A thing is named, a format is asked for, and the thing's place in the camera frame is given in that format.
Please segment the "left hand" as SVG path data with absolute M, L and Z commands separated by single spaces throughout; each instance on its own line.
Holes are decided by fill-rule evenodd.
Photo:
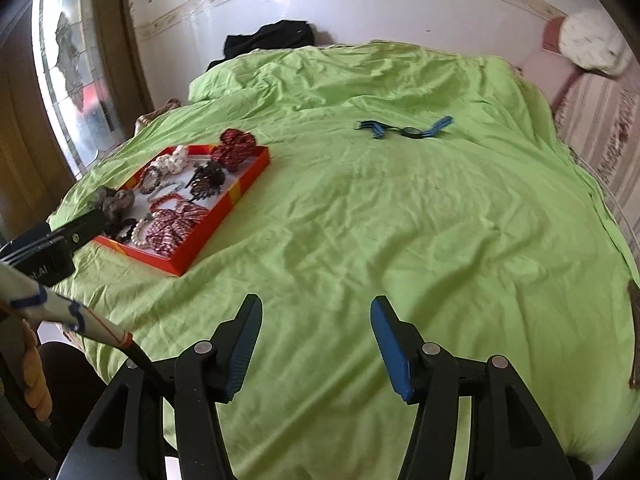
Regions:
M 34 411 L 36 419 L 44 422 L 51 415 L 52 398 L 38 352 L 37 336 L 26 321 L 22 322 L 22 337 L 25 345 L 21 360 L 24 400 Z

